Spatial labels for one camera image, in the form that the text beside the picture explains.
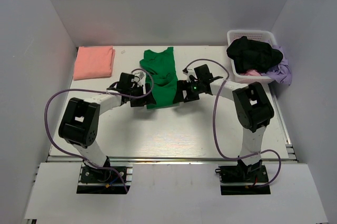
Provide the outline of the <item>green t shirt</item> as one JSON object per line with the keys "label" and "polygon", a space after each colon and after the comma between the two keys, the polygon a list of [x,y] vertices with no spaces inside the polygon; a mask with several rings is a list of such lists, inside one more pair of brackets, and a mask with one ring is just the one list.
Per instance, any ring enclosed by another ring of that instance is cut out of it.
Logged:
{"label": "green t shirt", "polygon": [[158,109],[172,106],[177,91],[177,75],[174,60],[174,48],[168,47],[162,52],[146,50],[140,60],[140,66],[152,78],[146,77],[146,82],[154,83],[152,95],[156,104],[147,105],[147,109]]}

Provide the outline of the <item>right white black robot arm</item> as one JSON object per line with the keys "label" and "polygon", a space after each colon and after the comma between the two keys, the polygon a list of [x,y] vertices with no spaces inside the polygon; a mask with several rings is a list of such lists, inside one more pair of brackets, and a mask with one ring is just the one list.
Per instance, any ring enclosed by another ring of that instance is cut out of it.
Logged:
{"label": "right white black robot arm", "polygon": [[188,103],[199,100],[200,94],[215,96],[213,108],[213,137],[220,152],[216,136],[216,109],[220,98],[234,102],[237,118],[243,127],[242,147],[236,160],[238,176],[244,181],[252,180],[262,166],[261,147],[264,132],[274,117],[273,107],[259,82],[240,84],[229,77],[213,76],[208,65],[183,69],[186,80],[177,81],[173,103]]}

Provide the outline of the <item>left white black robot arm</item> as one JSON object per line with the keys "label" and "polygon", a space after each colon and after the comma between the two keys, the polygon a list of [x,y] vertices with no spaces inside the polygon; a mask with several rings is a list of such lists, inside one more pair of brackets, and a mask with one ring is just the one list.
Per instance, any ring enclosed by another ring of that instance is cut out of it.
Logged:
{"label": "left white black robot arm", "polygon": [[144,85],[141,79],[140,74],[121,73],[119,81],[106,91],[97,91],[97,96],[68,101],[58,135],[81,154],[87,166],[94,168],[93,175],[99,181],[107,181],[111,176],[109,158],[96,142],[100,115],[126,103],[131,107],[155,105],[153,79]]}

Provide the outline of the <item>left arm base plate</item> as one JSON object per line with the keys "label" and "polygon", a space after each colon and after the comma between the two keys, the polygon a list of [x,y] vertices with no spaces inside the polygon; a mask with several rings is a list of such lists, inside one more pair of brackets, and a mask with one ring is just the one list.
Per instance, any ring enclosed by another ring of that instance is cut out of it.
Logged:
{"label": "left arm base plate", "polygon": [[[132,179],[132,167],[128,166],[113,166],[119,172],[124,182],[127,184]],[[81,167],[79,182],[89,184],[122,184],[121,179],[117,173],[111,170],[97,171],[90,166],[83,165]]]}

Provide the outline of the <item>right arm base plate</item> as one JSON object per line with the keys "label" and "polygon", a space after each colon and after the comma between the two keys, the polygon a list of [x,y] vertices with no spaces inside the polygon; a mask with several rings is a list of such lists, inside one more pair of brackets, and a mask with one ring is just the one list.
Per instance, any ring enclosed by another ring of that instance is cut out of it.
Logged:
{"label": "right arm base plate", "polygon": [[215,173],[220,176],[222,183],[264,183],[268,182],[266,167],[262,165],[261,168],[245,173],[241,167],[237,166],[219,166],[215,169]]}

